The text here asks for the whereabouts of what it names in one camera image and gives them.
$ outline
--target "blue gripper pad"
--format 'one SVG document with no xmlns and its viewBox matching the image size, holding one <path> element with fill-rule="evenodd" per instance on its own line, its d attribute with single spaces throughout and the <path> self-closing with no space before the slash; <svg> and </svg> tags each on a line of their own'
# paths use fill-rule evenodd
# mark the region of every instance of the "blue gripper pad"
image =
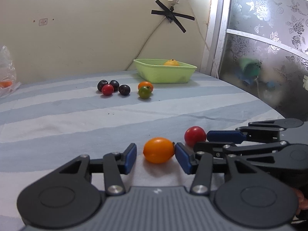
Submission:
<svg viewBox="0 0 308 231">
<path fill-rule="evenodd" d="M 131 168 L 133 167 L 137 157 L 137 146 L 136 144 L 130 149 L 126 155 L 126 160 L 124 164 L 124 174 L 127 175 L 130 173 Z"/>
<path fill-rule="evenodd" d="M 193 166 L 190 164 L 189 154 L 178 143 L 175 145 L 175 157 L 184 172 L 190 175 Z"/>
<path fill-rule="evenodd" d="M 211 130 L 207 133 L 206 138 L 209 142 L 233 142 L 240 144 L 247 140 L 239 130 Z"/>
</svg>

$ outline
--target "metal door frame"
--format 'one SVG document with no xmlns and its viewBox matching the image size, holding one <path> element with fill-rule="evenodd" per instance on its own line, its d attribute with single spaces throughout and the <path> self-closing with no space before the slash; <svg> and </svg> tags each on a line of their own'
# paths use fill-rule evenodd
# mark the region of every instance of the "metal door frame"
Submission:
<svg viewBox="0 0 308 231">
<path fill-rule="evenodd" d="M 212 2 L 213 7 L 211 5 L 209 27 L 206 36 L 206 42 L 210 47 L 210 52 L 208 52 L 206 48 L 204 49 L 204 54 L 200 68 L 200 71 L 202 73 L 211 75 L 213 77 L 217 77 L 216 74 L 217 71 L 218 73 L 220 71 L 221 59 L 224 51 L 225 38 L 227 33 L 244 36 L 250 39 L 268 43 L 270 45 L 284 49 L 294 55 L 300 56 L 305 60 L 308 60 L 308 54 L 300 52 L 299 50 L 293 47 L 287 46 L 285 44 L 255 34 L 229 29 L 228 20 L 230 14 L 230 3 L 231 0 L 218 0 L 218 2 L 214 4 Z M 214 60 L 217 64 L 217 67 L 213 64 L 212 58 L 209 57 L 209 53 L 212 56 L 214 56 Z"/>
</svg>

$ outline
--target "grooved gray housing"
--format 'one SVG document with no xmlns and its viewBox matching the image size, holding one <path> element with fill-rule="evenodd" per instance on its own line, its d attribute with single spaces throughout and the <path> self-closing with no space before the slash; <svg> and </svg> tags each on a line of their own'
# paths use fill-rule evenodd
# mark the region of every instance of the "grooved gray housing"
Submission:
<svg viewBox="0 0 308 231">
<path fill-rule="evenodd" d="M 302 143 L 308 145 L 308 122 L 297 128 L 288 128 L 280 131 L 280 140 L 288 141 L 290 144 Z"/>
<path fill-rule="evenodd" d="M 27 226 L 22 231 L 43 231 Z M 182 186 L 131 187 L 109 197 L 90 220 L 63 231 L 253 231 L 223 218 L 207 197 L 189 194 Z M 293 231 L 290 225 L 263 229 Z"/>
</svg>

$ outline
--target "green cherry tomato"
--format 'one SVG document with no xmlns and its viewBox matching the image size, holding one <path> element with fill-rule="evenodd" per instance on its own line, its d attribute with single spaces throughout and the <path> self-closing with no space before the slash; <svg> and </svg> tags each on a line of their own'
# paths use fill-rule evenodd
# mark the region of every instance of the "green cherry tomato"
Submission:
<svg viewBox="0 0 308 231">
<path fill-rule="evenodd" d="M 138 90 L 138 94 L 141 99 L 148 99 L 150 98 L 152 92 L 148 87 L 143 86 Z"/>
</svg>

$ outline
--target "orange cherry tomato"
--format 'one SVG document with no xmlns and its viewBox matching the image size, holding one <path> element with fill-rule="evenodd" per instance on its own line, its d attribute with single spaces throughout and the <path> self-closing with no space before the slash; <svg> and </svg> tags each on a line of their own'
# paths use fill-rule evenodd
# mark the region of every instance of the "orange cherry tomato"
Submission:
<svg viewBox="0 0 308 231">
<path fill-rule="evenodd" d="M 143 87 L 143 86 L 148 87 L 148 88 L 151 90 L 151 92 L 153 92 L 154 87 L 153 87 L 152 83 L 147 82 L 147 81 L 141 82 L 141 83 L 139 83 L 139 85 L 138 85 L 138 89 L 140 89 L 140 88 Z"/>
<path fill-rule="evenodd" d="M 12 85 L 12 81 L 0 82 L 0 88 L 7 88 Z"/>
<path fill-rule="evenodd" d="M 174 146 L 168 139 L 156 137 L 144 145 L 143 154 L 151 163 L 164 163 L 174 155 Z"/>
</svg>

